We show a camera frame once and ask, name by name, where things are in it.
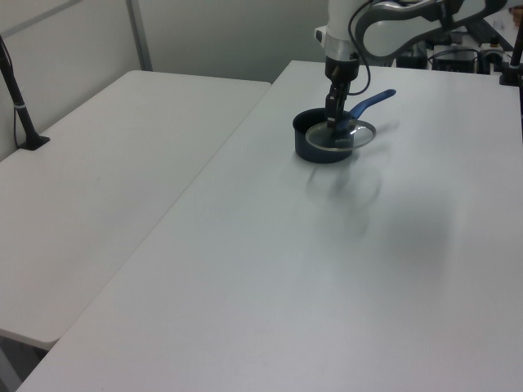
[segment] white wall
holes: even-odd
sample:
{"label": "white wall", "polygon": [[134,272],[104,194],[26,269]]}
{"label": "white wall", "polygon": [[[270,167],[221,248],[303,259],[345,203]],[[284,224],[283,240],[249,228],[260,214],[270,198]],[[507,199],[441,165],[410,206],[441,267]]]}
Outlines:
{"label": "white wall", "polygon": [[155,71],[274,82],[290,60],[323,61],[328,0],[139,0]]}
{"label": "white wall", "polygon": [[0,33],[67,2],[68,0],[0,0]]}
{"label": "white wall", "polygon": [[[0,1],[2,13],[20,0]],[[28,15],[40,11],[38,2],[31,0],[35,8]],[[140,68],[125,0],[81,1],[5,42],[39,132],[127,71]],[[14,149],[12,101],[0,78],[0,160]]]}

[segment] cable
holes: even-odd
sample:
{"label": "cable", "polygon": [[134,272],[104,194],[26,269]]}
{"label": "cable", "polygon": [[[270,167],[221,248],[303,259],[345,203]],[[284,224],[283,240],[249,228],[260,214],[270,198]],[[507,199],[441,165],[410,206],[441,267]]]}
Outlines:
{"label": "cable", "polygon": [[13,70],[13,62],[11,60],[11,55],[9,55],[9,51],[7,50],[6,43],[3,41],[2,36],[0,35],[0,43],[2,44],[2,50],[6,54],[7,60],[9,61],[9,68],[11,68],[11,71]]}
{"label": "cable", "polygon": [[427,61],[432,65],[432,60],[434,60],[435,58],[440,57],[440,56],[445,56],[445,55],[448,55],[448,54],[452,54],[452,53],[459,53],[460,51],[472,51],[472,52],[476,53],[476,58],[474,59],[475,63],[479,60],[479,57],[484,55],[485,53],[496,52],[496,53],[500,53],[502,55],[508,56],[508,58],[510,58],[510,59],[512,58],[511,55],[507,54],[504,51],[489,50],[489,49],[487,49],[486,51],[478,51],[478,50],[472,49],[472,48],[462,48],[462,49],[453,49],[453,50],[448,50],[448,51],[441,51],[440,53],[436,53],[433,56],[427,57]]}
{"label": "cable", "polygon": [[452,49],[452,50],[448,50],[448,51],[441,51],[439,53],[436,53],[435,55],[427,57],[427,61],[431,62],[431,60],[434,60],[437,57],[449,55],[451,53],[459,53],[460,51],[473,51],[474,53],[476,53],[476,56],[480,54],[480,51],[477,51],[476,49],[472,49],[472,48]]}
{"label": "cable", "polygon": [[370,86],[371,74],[370,74],[369,62],[367,61],[367,59],[365,59],[365,56],[363,55],[363,52],[360,49],[360,46],[358,45],[358,43],[354,39],[354,35],[352,34],[352,22],[354,22],[354,19],[357,17],[357,15],[360,12],[362,12],[367,6],[372,4],[372,2],[373,2],[373,0],[368,0],[367,2],[365,2],[360,8],[358,8],[356,10],[354,15],[351,17],[351,20],[349,20],[349,37],[351,37],[351,40],[354,43],[354,47],[356,48],[356,51],[358,52],[358,55],[361,57],[363,63],[365,64],[365,68],[367,69],[367,77],[368,77],[367,85],[364,87],[364,89],[359,91],[359,92],[349,92],[347,94],[349,96],[359,96],[359,95],[363,94],[364,92],[366,92],[369,89],[369,86]]}
{"label": "cable", "polygon": [[18,140],[16,139],[16,108],[13,108],[13,136],[15,138],[16,149],[19,149]]}

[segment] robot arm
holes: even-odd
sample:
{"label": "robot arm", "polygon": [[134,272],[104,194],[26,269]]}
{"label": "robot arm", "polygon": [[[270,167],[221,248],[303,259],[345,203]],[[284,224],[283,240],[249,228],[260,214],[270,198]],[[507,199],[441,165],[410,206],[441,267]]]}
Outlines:
{"label": "robot arm", "polygon": [[402,7],[396,2],[380,2],[362,14],[355,26],[355,38],[368,58],[391,60],[434,33],[456,29],[521,3],[521,0],[425,0]]}
{"label": "robot arm", "polygon": [[[352,23],[354,43],[348,26]],[[327,56],[325,75],[332,82],[325,101],[329,126],[343,115],[351,82],[358,76],[360,56],[386,62],[435,33],[450,31],[504,8],[523,4],[523,0],[422,0],[413,5],[395,1],[329,0],[329,24],[316,30]]]}

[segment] blue handle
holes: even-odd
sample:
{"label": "blue handle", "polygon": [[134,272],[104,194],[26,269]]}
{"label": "blue handle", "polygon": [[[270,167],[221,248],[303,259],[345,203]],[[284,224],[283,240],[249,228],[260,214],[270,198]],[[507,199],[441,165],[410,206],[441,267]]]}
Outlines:
{"label": "blue handle", "polygon": [[369,107],[375,104],[379,104],[383,100],[387,100],[395,94],[396,90],[386,90],[384,92],[380,92],[376,96],[371,96],[367,100],[360,102],[349,112],[351,119],[357,120],[358,118],[360,118],[361,114],[363,114],[363,112],[367,110]]}

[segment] table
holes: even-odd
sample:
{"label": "table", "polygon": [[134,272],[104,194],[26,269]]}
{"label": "table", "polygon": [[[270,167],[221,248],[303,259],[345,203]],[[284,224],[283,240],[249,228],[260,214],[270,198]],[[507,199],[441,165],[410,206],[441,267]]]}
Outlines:
{"label": "table", "polygon": [[291,63],[20,392],[520,391],[518,90],[372,72],[377,139],[320,166],[291,122],[329,81]]}
{"label": "table", "polygon": [[127,73],[4,160],[0,335],[50,349],[268,86]]}

